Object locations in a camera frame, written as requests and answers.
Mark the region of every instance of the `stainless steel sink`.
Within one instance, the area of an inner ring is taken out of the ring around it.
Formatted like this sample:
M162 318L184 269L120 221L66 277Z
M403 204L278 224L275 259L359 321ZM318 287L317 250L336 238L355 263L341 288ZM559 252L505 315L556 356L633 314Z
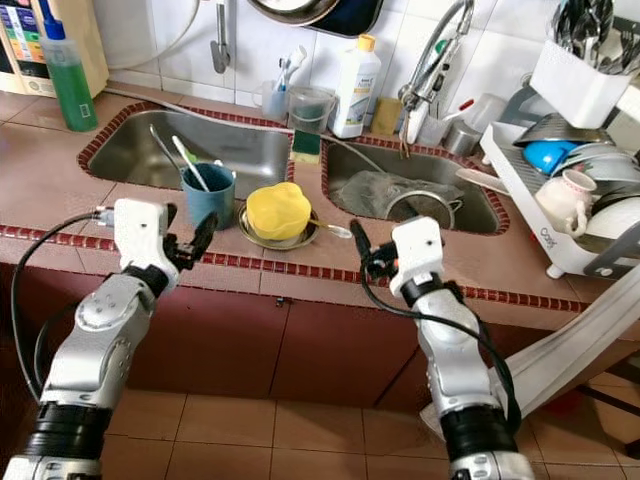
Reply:
M236 198L246 199L256 188L275 185L287 175L287 135L219 125L163 110L128 117L96 152L89 170L106 180L180 189L180 176L151 137L150 124L178 165L184 162L173 146L172 135L178 135L198 158L220 159L235 170Z
M494 233L500 227L489 200L482 190L458 177L462 168L456 162L432 155L413 153L410 159L400 159L397 150L351 143L378 166L389 173L411 179L422 179L446 185L455 185L464 192L463 206L455 214L455 229L473 233ZM361 170L374 169L358 155L339 145L329 146L327 174L329 194L342 186Z

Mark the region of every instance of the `white cup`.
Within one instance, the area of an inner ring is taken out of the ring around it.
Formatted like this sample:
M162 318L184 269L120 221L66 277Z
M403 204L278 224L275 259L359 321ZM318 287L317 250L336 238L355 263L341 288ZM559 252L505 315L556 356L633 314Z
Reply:
M253 91L252 100L256 107L262 109L262 116L269 120L282 122L287 118L289 110L289 97L284 90L275 90L275 80L266 80ZM258 102L257 95L262 94Z
M547 181L535 195L553 228L577 238L587 230L596 182L577 170L567 169L562 177Z

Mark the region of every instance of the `black cable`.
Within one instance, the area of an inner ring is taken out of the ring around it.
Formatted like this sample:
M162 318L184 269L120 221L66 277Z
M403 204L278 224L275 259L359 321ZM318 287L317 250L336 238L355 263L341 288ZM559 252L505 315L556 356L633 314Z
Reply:
M495 346L493 345L493 342L489 338L487 330L484 324L482 323L482 321L480 320L480 318L478 317L478 315L474 313L480 325L482 334L478 334L475 331L446 318L437 317L435 315L428 315L422 312L413 312L410 310L403 310L401 308L396 308L393 305L389 305L388 303L385 303L384 301L380 300L380 298L378 298L376 294L373 293L373 291L371 290L371 287L369 287L369 284L367 283L367 272L366 272L365 262L362 262L362 264L360 265L360 283L362 284L362 288L364 289L369 299L375 305L382 308L383 310L387 310L390 313L394 313L396 315L400 315L403 317L440 323L442 325L455 328L456 330L460 330L461 332L464 332L470 337L473 337L474 339L476 339L478 343L482 345L491 356L491 360L493 360L493 364L496 368L496 373L498 374L498 378L500 379L500 382L502 383L502 386L504 387L504 390L507 394L507 398L508 398L507 424L509 426L510 433L512 435L515 435L515 433L520 428L520 424L522 423L522 413L520 412L520 406L518 405L518 402L516 400L515 389L513 385L513 377L511 376L511 371L509 370L509 366L504 361L504 359L500 356L500 354L496 351Z
M47 342L47 335L49 330L53 325L58 323L60 320L64 318L64 316L71 310L74 310L80 305L80 302L75 302L67 305L62 310L57 312L55 315L49 317L42 327L40 328L40 333L38 333L38 338L36 339L36 347L33 351L33 373L35 375L35 381L40 391L42 391L42 387L44 387L44 375L43 375L43 365L42 365L42 356L44 351L44 346Z
M11 325L13 328L13 339L16 344L16 351L18 354L18 362L20 363L20 370L22 370L22 375L24 376L25 381L27 382L27 388L31 393L31 396L35 399L36 402L40 401L41 391L38 388L38 384L34 377L34 373L31 368L29 368L29 364L26 360L25 346L22 338L22 331L20 330L19 319L20 315L18 312L18 292L20 286L20 276L22 275L22 271L26 263L29 261L31 256L35 253L35 251L47 240L57 234L59 231L67 228L69 225L73 225L77 222L82 222L84 220L91 220L93 218L97 218L97 213L85 213L82 215L76 215L75 217L71 217L65 222L56 225L51 230L46 232L42 237L36 241L33 245L29 247L29 249L22 256L18 264L16 265L15 270L13 271L13 279L11 280Z

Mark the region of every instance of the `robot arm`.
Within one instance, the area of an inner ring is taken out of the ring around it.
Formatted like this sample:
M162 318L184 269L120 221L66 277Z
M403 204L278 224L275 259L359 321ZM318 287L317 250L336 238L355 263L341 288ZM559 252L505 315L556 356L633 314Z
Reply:
M376 304L416 321L419 344L429 360L429 389L447 443L451 478L533 479L480 357L478 319L456 289L440 280L442 241L437 222L418 218L398 225L393 242L376 250L357 221L351 230L365 267L361 271L373 278L391 278L391 292L411 308L403 312L385 305L363 280Z
M157 298L177 285L213 237L216 217L188 245L167 229L172 205L121 199L100 219L115 228L122 272L111 275L78 306L71 334L56 352L43 386L36 426L5 480L101 478L100 454L122 394L133 353L149 329Z

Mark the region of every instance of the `faucet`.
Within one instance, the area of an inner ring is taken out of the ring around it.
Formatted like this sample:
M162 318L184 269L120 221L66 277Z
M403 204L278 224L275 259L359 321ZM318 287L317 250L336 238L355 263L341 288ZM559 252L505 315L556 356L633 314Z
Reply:
M231 55L227 47L227 25L224 15L225 0L217 0L216 13L218 14L218 41L211 42L211 56L213 57L213 69L217 73L224 73L231 63Z
M411 80L398 92L398 98L407 112L403 141L408 144L415 143L418 132L428 115L429 104L435 100L442 89L451 60L460 47L462 37L469 32L473 6L474 0L456 0L449 7L431 34ZM452 39L439 41L446 26L461 9L464 10L455 36ZM434 50L437 57L430 62Z

